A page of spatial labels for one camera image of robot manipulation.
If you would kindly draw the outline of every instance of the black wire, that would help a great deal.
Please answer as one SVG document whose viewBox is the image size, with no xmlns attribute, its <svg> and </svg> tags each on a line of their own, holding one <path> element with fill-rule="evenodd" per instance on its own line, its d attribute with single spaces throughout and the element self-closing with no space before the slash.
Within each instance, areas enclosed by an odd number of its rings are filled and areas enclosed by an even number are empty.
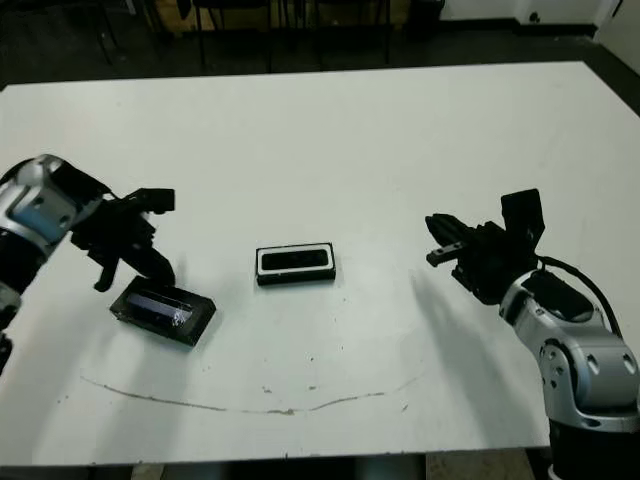
<svg viewBox="0 0 640 480">
<path fill-rule="evenodd" d="M 593 292 L 596 296 L 600 304 L 602 305 L 602 309 L 604 313 L 607 315 L 607 320 L 609 321 L 609 327 L 611 328 L 611 332 L 622 338 L 622 331 L 620 330 L 620 325 L 618 325 L 618 320 L 616 319 L 615 313 L 613 313 L 613 308 L 611 308 L 611 304 L 607 297 L 604 296 L 602 290 L 598 288 L 598 286 L 591 281 L 589 277 L 587 277 L 584 273 L 578 270 L 576 267 L 569 265 L 568 263 L 563 262 L 562 260 L 555 259 L 553 257 L 541 257 L 538 256 L 538 260 L 542 262 L 543 267 L 545 265 L 550 265 L 552 267 L 560 268 L 567 272 L 569 275 L 573 275 L 578 278 L 582 283 L 584 283 L 589 290 Z"/>
</svg>

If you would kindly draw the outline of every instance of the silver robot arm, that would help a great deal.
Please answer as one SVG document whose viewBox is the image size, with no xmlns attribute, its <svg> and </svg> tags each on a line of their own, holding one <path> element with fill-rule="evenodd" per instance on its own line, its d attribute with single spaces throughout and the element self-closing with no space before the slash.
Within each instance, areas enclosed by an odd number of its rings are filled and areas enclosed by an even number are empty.
<svg viewBox="0 0 640 480">
<path fill-rule="evenodd" d="M 636 359 L 586 297 L 535 270 L 511 285 L 500 316 L 538 362 L 550 420 L 597 432 L 640 430 Z"/>
<path fill-rule="evenodd" d="M 637 361 L 622 339 L 606 297 L 582 272 L 535 247 L 544 231 L 537 190 L 502 197 L 505 228 L 471 228 L 447 214 L 426 218 L 441 245 L 432 266 L 456 260 L 453 277 L 499 315 L 536 358 L 549 418 L 549 478 L 640 478 Z M 546 266 L 580 279 L 598 298 L 609 324 L 583 294 Z"/>
<path fill-rule="evenodd" d="M 153 248 L 146 212 L 174 209 L 169 189 L 139 189 L 122 199 L 93 177 L 53 155 L 25 160 L 0 178 L 0 373 L 11 353 L 5 330 L 22 294 L 67 233 L 103 267 L 106 291 L 120 259 L 143 276 L 173 285 L 171 264 Z"/>
</svg>

